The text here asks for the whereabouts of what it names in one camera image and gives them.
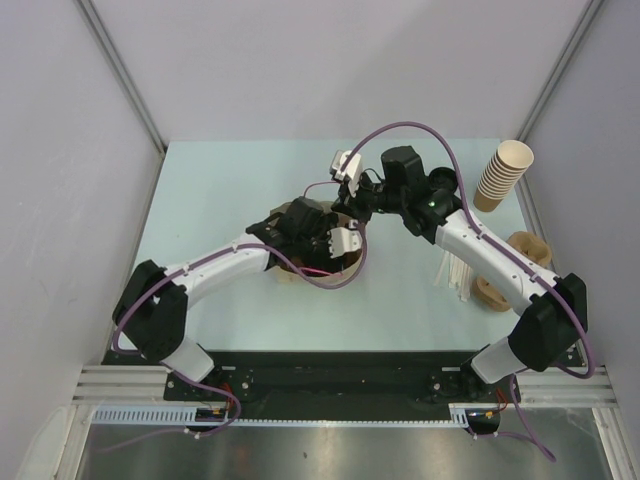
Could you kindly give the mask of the pink and beige paper bag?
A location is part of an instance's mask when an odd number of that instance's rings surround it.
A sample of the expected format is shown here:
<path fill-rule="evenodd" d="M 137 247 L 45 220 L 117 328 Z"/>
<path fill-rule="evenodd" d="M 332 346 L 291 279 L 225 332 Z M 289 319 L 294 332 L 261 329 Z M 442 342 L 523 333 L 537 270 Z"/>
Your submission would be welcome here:
<path fill-rule="evenodd" d="M 324 286 L 341 285 L 350 283 L 361 272 L 364 267 L 367 250 L 348 252 L 337 258 L 330 258 L 328 255 L 315 256 L 309 259 L 293 257 L 293 263 L 299 267 L 307 276 L 313 278 Z M 303 283 L 304 280 L 294 273 L 287 265 L 278 261 L 270 269 L 272 276 L 278 283 L 296 284 Z"/>

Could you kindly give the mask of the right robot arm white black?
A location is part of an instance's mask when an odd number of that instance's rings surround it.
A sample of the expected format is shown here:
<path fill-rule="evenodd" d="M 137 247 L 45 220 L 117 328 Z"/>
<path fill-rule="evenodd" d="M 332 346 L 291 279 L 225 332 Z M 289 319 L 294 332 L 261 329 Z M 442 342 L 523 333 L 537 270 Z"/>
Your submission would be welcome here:
<path fill-rule="evenodd" d="M 410 146 L 381 156 L 384 177 L 372 181 L 361 157 L 336 153 L 329 172 L 340 183 L 332 208 L 366 223 L 375 213 L 396 214 L 414 236 L 459 258 L 496 288 L 518 314 L 512 332 L 476 353 L 461 376 L 473 401 L 493 394 L 498 381 L 525 368 L 543 372 L 587 330 L 587 289 L 575 274 L 564 277 L 536 264 L 467 214 L 456 191 L 454 170 L 426 173 Z"/>

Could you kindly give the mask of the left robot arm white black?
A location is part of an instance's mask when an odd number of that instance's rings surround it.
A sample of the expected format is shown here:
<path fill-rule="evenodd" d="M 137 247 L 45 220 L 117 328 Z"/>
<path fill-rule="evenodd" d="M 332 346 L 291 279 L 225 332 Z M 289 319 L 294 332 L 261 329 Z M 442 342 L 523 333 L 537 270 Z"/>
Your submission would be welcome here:
<path fill-rule="evenodd" d="M 228 245 L 198 259 L 174 267 L 152 260 L 140 263 L 113 312 L 113 348 L 123 351 L 124 336 L 134 345 L 131 355 L 182 375 L 197 398 L 214 397 L 221 376 L 212 357 L 186 333 L 189 309 L 216 289 L 275 266 L 287 266 L 295 273 L 303 267 L 331 271 L 330 231 L 338 225 L 336 213 L 298 197 L 283 211 L 273 212 Z"/>

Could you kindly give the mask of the stack of black cup lids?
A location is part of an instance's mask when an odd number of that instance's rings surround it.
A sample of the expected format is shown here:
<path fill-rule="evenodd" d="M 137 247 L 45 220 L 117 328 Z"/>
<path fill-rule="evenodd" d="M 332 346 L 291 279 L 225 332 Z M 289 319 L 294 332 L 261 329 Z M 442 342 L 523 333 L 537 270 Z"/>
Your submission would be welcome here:
<path fill-rule="evenodd" d="M 428 181 L 432 190 L 446 190 L 455 193 L 458 189 L 456 172 L 448 167 L 434 168 L 428 175 Z"/>

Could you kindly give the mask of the bundle of white wrapped straws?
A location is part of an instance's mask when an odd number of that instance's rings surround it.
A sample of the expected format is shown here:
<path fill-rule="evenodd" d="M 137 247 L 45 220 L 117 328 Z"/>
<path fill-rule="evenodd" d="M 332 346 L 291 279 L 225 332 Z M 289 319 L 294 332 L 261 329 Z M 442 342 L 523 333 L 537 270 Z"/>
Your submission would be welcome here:
<path fill-rule="evenodd" d="M 447 286 L 456 292 L 460 301 L 467 302 L 471 298 L 472 281 L 471 267 L 455 255 L 444 252 L 433 285 Z"/>

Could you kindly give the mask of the stack of paper cups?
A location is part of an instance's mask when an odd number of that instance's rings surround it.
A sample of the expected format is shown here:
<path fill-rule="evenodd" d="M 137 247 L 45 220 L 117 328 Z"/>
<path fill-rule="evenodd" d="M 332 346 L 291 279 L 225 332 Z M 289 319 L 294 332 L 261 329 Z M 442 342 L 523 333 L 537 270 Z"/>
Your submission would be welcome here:
<path fill-rule="evenodd" d="M 485 166 L 474 195 L 474 206 L 491 212 L 509 195 L 534 163 L 534 152 L 518 140 L 503 141 Z"/>

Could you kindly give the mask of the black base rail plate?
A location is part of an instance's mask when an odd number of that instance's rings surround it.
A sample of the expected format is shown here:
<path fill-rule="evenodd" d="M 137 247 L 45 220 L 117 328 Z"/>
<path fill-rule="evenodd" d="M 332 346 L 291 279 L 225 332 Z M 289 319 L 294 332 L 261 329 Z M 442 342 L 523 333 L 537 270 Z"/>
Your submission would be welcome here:
<path fill-rule="evenodd" d="M 217 400 L 231 391 L 242 416 L 258 420 L 443 420 L 454 403 L 501 409 L 520 395 L 508 379 L 484 385 L 471 377 L 469 351 L 251 352 L 214 351 L 205 388 L 173 374 L 166 401 Z"/>

